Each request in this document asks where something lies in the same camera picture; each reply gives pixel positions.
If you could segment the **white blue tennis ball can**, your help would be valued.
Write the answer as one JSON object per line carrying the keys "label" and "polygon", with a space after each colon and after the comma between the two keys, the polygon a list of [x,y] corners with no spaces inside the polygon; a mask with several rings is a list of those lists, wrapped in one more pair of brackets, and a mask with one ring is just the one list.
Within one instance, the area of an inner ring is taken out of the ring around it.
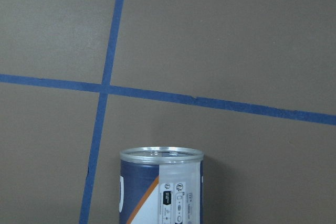
{"label": "white blue tennis ball can", "polygon": [[120,159],[120,223],[203,222],[202,151],[138,147]]}

